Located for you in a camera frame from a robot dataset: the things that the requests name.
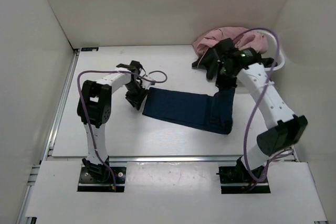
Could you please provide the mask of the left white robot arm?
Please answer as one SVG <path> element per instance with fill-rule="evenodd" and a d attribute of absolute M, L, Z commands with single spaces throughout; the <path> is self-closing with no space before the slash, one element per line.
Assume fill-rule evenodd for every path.
<path fill-rule="evenodd" d="M 89 175 L 100 183 L 116 184 L 115 172 L 109 165 L 105 128 L 112 112 L 112 95 L 121 87 L 127 89 L 125 98 L 137 110 L 148 94 L 150 82 L 143 80 L 143 66 L 138 61 L 119 64 L 112 73 L 97 80 L 86 80 L 79 86 L 77 114 L 84 124 L 88 154 L 82 163 Z"/>

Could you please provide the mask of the dark blue denim trousers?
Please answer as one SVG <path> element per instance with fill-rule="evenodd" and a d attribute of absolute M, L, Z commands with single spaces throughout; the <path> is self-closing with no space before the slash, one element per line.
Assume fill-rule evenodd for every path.
<path fill-rule="evenodd" d="M 157 120 L 228 135 L 233 127 L 235 89 L 213 96 L 151 88 L 142 114 Z"/>

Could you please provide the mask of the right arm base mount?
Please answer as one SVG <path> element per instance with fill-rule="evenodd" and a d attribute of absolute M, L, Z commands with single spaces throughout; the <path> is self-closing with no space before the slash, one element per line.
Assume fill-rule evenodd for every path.
<path fill-rule="evenodd" d="M 271 193 L 267 178 L 261 183 L 256 183 L 250 179 L 243 180 L 238 178 L 234 169 L 235 166 L 220 166 L 218 168 L 216 174 L 219 176 L 222 195 Z"/>

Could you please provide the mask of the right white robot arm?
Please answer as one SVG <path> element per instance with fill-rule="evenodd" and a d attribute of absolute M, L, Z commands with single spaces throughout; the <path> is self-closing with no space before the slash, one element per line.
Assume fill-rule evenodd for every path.
<path fill-rule="evenodd" d="M 236 166 L 222 176 L 229 183 L 261 182 L 271 160 L 284 155 L 287 148 L 299 141 L 308 121 L 303 115 L 295 115 L 270 81 L 266 68 L 274 60 L 263 58 L 252 48 L 239 50 L 230 38 L 216 44 L 213 52 L 218 61 L 216 83 L 228 85 L 240 81 L 256 103 L 253 110 L 261 112 L 267 128 L 257 136 L 256 145 L 244 150 Z"/>

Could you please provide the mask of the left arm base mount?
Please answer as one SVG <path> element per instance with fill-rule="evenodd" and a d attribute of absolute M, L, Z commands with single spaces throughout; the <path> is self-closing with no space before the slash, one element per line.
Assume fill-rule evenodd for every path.
<path fill-rule="evenodd" d="M 103 164 L 91 164 L 82 159 L 82 167 L 78 179 L 78 192 L 123 193 L 127 168 Z"/>

